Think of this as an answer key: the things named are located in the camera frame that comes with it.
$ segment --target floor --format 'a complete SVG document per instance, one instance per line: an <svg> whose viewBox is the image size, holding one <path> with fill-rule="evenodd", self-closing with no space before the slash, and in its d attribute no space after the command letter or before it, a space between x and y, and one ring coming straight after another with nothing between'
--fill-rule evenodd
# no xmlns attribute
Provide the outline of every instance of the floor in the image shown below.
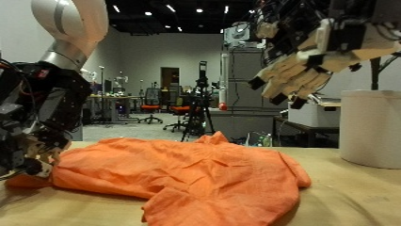
<svg viewBox="0 0 401 226"><path fill-rule="evenodd" d="M132 114L131 117L144 119L149 117L151 114ZM177 116L171 113L156 113L155 117L163 120L163 123L153 121L148 124L145 121L137 123L137 120L125 120L127 124L108 123L108 124L89 124L83 126L83 140L84 141L99 141L104 138L112 137L135 137L143 139L169 139L181 141L183 131L172 133L172 127L163 130L164 125L177 122ZM197 137L185 136L185 141L192 141Z"/></svg>

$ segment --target crumpled fabric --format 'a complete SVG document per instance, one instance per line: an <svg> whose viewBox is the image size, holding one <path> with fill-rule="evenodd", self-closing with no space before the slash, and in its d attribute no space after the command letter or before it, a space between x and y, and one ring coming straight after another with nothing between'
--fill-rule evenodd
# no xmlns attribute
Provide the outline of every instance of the crumpled fabric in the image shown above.
<svg viewBox="0 0 401 226"><path fill-rule="evenodd" d="M111 138L67 151L55 186L135 196L149 225L269 225L300 200L311 179L284 153L228 142Z"/></svg>

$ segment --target office chair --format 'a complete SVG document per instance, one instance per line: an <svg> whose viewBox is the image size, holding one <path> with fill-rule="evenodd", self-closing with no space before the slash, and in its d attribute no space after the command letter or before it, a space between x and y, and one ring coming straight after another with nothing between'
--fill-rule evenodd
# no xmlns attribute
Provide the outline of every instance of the office chair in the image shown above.
<svg viewBox="0 0 401 226"><path fill-rule="evenodd" d="M168 127L173 127L172 133L176 132L176 129L180 129L187 125L185 121L181 121L180 117L185 116L189 113L189 97L180 95L181 94L181 87L180 86L171 86L169 87L169 110L173 112L176 116L179 116L177 123L165 125L163 130L167 130Z"/></svg>
<svg viewBox="0 0 401 226"><path fill-rule="evenodd" d="M140 123L141 121L148 121L148 124L151 124L153 120L163 123L163 120L153 116L155 111L159 111L161 109L161 106L160 106L160 89L159 88L148 88L147 89L144 105L140 106L140 109L145 110L145 111L149 111L151 116L145 119L140 119L137 121L137 123Z"/></svg>

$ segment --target doorway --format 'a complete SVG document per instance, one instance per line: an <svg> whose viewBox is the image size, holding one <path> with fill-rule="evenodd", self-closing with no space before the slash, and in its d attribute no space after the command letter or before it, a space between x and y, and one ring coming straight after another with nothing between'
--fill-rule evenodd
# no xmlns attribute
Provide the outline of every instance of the doorway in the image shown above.
<svg viewBox="0 0 401 226"><path fill-rule="evenodd" d="M172 83L180 84L180 68L161 68L161 89L167 89Z"/></svg>
<svg viewBox="0 0 401 226"><path fill-rule="evenodd" d="M175 84L180 85L180 68L161 68L161 109L168 108L168 87Z"/></svg>

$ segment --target table surface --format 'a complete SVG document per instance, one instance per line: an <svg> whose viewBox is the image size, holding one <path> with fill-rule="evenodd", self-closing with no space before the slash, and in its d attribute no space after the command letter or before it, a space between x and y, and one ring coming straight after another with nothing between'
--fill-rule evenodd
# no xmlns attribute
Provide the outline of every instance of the table surface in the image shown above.
<svg viewBox="0 0 401 226"><path fill-rule="evenodd" d="M91 142L75 142L84 147ZM312 187L277 221L283 225L401 225L401 170L349 163L336 149L276 148L305 168ZM0 185L0 225L145 225L145 200L45 187Z"/></svg>
<svg viewBox="0 0 401 226"><path fill-rule="evenodd" d="M101 95L91 95L89 97L92 98L101 98ZM107 96L104 95L103 98L109 98L109 99L139 99L140 96Z"/></svg>

